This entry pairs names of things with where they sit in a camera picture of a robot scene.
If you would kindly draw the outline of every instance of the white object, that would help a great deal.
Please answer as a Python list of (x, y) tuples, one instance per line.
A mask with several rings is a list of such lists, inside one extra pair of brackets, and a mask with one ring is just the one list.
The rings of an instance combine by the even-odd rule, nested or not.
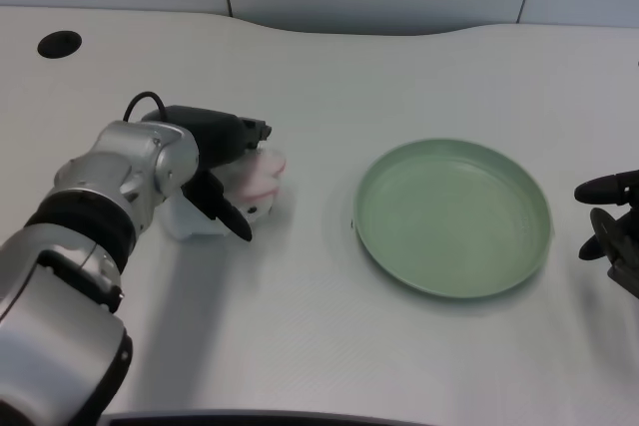
[[(212, 173), (225, 188), (225, 198), (249, 223), (268, 215), (280, 191), (280, 176), (287, 162), (282, 154), (260, 147), (241, 159), (215, 169)], [(210, 220), (182, 192), (169, 197), (159, 208), (162, 224), (175, 239), (193, 234), (228, 234), (218, 219)]]
[[(606, 261), (577, 258), (592, 228), (572, 193), (638, 168), (639, 31), (349, 37), (218, 16), (18, 8), (0, 8), (0, 23), (0, 237), (142, 90), (267, 120), (287, 155), (276, 207), (251, 243), (174, 241), (158, 221), (141, 237), (118, 311), (135, 352), (111, 413), (636, 426), (639, 301), (606, 276)], [(70, 27), (84, 38), (76, 54), (38, 57), (42, 37)], [(524, 288), (440, 302), (359, 247), (350, 222), (361, 175), (389, 149), (432, 137), (503, 152), (546, 193), (555, 237)]]

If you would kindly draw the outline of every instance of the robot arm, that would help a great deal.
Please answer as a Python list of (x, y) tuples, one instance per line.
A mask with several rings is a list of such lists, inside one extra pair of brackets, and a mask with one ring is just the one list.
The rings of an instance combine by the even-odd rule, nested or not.
[(591, 180), (575, 190), (575, 199), (588, 205), (630, 205), (615, 220), (605, 210), (590, 213), (594, 236), (579, 250), (581, 259), (607, 256), (608, 276), (639, 298), (639, 171)]
[(107, 126), (0, 248), (0, 424), (97, 422), (133, 354), (113, 315), (124, 297), (120, 275), (167, 197), (182, 189), (208, 217), (248, 226), (221, 192), (202, 186), (211, 167), (255, 148), (271, 129), (200, 109), (166, 112), (171, 123), (147, 116)]

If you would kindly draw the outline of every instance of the black hole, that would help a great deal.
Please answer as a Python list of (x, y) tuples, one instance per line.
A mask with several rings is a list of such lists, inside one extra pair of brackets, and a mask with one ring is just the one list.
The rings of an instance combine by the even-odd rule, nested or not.
[(42, 39), (38, 44), (38, 53), (47, 59), (62, 59), (76, 52), (81, 45), (80, 34), (62, 30)]

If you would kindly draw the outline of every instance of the black cable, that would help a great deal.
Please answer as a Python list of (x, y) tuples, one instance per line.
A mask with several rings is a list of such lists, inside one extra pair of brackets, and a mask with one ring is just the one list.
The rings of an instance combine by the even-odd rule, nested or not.
[(127, 110), (124, 113), (124, 117), (122, 118), (122, 120), (124, 120), (125, 122), (129, 122), (129, 117), (131, 117), (131, 112), (133, 112), (133, 108), (136, 106), (138, 102), (146, 98), (152, 98), (153, 100), (155, 100), (156, 105), (158, 106), (158, 110), (160, 111), (160, 120), (162, 120), (162, 122), (169, 122), (169, 118), (167, 117), (167, 109), (162, 103), (162, 99), (155, 92), (142, 92), (136, 95), (131, 100), (131, 102), (129, 102), (129, 107), (127, 107)]

